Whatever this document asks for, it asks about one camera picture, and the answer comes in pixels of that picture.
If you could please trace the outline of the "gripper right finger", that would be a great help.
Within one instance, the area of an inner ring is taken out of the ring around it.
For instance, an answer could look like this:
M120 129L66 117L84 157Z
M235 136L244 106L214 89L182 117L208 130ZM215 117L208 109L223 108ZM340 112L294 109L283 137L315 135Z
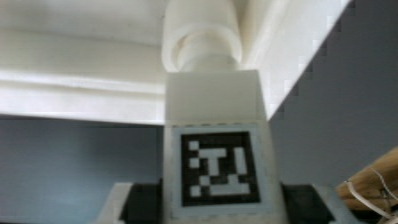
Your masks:
M290 224L368 224L354 215L333 188L283 185Z

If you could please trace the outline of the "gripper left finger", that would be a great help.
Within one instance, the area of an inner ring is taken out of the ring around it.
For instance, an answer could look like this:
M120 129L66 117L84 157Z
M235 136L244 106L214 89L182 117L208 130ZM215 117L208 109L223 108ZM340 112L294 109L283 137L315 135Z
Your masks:
M162 224L162 186L118 183L95 224Z

